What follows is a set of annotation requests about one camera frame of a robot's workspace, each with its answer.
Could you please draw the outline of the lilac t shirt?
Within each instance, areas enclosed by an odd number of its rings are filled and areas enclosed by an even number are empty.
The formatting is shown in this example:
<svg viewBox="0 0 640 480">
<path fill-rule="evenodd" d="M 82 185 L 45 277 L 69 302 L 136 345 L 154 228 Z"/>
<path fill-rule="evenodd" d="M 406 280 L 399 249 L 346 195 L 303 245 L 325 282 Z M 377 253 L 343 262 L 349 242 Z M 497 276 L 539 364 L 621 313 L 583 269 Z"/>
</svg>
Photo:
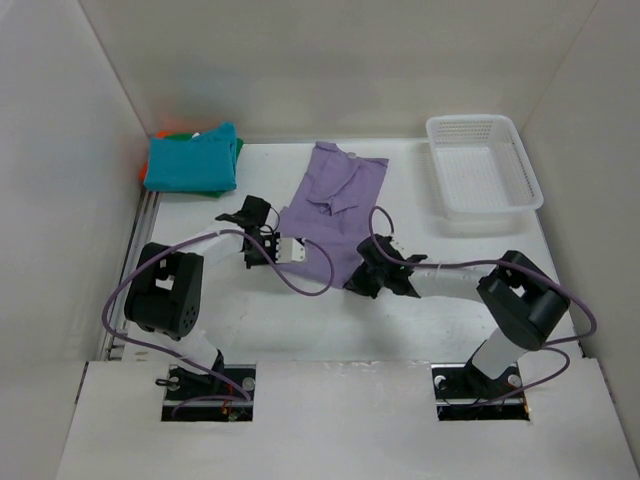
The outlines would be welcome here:
<svg viewBox="0 0 640 480">
<path fill-rule="evenodd" d="M 318 141 L 290 204 L 280 212 L 279 233 L 320 245 L 284 270 L 341 289 L 359 265 L 357 246 L 369 235 L 389 160 L 364 158 Z"/>
</svg>

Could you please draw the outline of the teal t shirt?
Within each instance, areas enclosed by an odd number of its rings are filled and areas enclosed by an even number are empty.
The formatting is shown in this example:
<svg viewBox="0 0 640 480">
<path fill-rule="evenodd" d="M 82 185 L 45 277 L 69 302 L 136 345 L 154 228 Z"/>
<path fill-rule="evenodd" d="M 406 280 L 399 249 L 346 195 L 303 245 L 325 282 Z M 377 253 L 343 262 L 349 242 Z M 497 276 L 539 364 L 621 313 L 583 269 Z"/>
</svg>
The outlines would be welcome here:
<svg viewBox="0 0 640 480">
<path fill-rule="evenodd" d="M 162 193 L 235 190 L 237 139 L 229 122 L 189 141 L 151 138 L 144 187 Z"/>
</svg>

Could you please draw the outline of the green t shirt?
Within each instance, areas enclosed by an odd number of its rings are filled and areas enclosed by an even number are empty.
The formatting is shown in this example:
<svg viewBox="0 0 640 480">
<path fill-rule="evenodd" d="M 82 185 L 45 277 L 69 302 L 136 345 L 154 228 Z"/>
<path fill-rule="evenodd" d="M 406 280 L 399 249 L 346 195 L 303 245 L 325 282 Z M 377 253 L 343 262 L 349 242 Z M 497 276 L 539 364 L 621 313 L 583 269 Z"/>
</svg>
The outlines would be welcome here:
<svg viewBox="0 0 640 480">
<path fill-rule="evenodd" d="M 168 132 L 167 135 L 165 136 L 165 139 L 170 139 L 170 140 L 176 140 L 176 141 L 189 141 L 191 138 L 199 136 L 198 132 L 195 133 L 189 133 L 189 132 Z M 241 153 L 241 150 L 244 146 L 244 141 L 241 138 L 238 138 L 236 141 L 236 153 L 235 153 L 235 160 L 238 160 L 239 155 Z M 228 190 L 221 190 L 221 191 L 211 191 L 211 192 L 195 192 L 195 195 L 200 195 L 200 196 L 205 196 L 208 198 L 220 198 L 221 196 L 225 195 L 226 193 L 228 193 Z"/>
</svg>

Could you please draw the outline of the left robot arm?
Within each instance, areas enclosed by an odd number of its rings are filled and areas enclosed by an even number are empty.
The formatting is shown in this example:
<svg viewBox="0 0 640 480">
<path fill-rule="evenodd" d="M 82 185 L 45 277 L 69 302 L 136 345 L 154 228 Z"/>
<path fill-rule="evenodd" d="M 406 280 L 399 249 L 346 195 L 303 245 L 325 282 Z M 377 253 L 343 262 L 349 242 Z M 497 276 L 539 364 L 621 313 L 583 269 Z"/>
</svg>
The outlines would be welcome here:
<svg viewBox="0 0 640 480">
<path fill-rule="evenodd" d="M 125 318 L 149 333 L 152 343 L 219 374 L 224 357 L 197 326 L 203 276 L 207 267 L 241 254 L 245 267 L 266 265 L 275 258 L 274 229 L 267 225 L 271 205 L 247 196 L 241 209 L 221 214 L 218 221 L 231 222 L 243 232 L 210 238 L 175 251 L 149 266 L 132 280 L 125 300 Z"/>
</svg>

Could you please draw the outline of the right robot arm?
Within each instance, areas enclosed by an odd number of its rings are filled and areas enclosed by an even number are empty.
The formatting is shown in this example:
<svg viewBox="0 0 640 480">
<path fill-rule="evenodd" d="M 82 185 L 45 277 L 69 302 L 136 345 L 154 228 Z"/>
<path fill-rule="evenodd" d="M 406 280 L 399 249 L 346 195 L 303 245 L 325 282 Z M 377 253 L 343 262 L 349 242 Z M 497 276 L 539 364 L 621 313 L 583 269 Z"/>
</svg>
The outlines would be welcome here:
<svg viewBox="0 0 640 480">
<path fill-rule="evenodd" d="M 504 266 L 489 272 L 472 267 L 428 268 L 428 257 L 402 255 L 390 236 L 376 235 L 357 247 L 362 263 L 344 288 L 376 298 L 383 289 L 411 298 L 448 297 L 484 305 L 496 329 L 464 366 L 434 375 L 442 400 L 499 400 L 512 386 L 508 369 L 526 353 L 539 351 L 570 306 L 547 284 L 548 277 L 528 257 L 509 250 Z"/>
</svg>

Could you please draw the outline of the white laundry basket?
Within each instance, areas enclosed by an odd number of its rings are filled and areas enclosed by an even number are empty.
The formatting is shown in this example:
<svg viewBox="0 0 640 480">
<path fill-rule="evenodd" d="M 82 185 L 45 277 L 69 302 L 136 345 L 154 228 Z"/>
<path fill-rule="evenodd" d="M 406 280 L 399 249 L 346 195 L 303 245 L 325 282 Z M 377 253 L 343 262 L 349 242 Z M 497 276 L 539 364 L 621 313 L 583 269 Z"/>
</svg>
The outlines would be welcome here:
<svg viewBox="0 0 640 480">
<path fill-rule="evenodd" d="M 447 218 L 476 221 L 542 207 L 541 188 L 510 118 L 435 116 L 425 130 Z"/>
</svg>

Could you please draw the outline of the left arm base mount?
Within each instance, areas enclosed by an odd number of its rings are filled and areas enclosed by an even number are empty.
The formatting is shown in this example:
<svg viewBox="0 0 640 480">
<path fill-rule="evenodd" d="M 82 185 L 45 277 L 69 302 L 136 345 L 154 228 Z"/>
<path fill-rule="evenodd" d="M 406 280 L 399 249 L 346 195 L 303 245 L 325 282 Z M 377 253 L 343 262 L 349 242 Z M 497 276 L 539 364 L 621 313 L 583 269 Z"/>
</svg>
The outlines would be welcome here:
<svg viewBox="0 0 640 480">
<path fill-rule="evenodd" d="M 171 365 L 165 377 L 155 384 L 164 389 L 162 422 L 251 422 L 256 388 L 255 365 L 227 365 L 223 374 L 243 387 L 247 401 L 235 387 L 217 378 Z"/>
</svg>

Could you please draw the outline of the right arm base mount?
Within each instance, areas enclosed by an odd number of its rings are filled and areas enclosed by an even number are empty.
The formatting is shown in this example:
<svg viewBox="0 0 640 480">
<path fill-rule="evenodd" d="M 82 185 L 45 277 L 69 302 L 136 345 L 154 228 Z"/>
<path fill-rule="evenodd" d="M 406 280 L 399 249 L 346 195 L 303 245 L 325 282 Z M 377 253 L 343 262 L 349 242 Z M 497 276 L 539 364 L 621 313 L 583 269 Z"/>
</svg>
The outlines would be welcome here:
<svg viewBox="0 0 640 480">
<path fill-rule="evenodd" d="M 488 379 L 461 363 L 432 364 L 436 414 L 440 421 L 529 420 L 520 370 L 510 365 Z"/>
</svg>

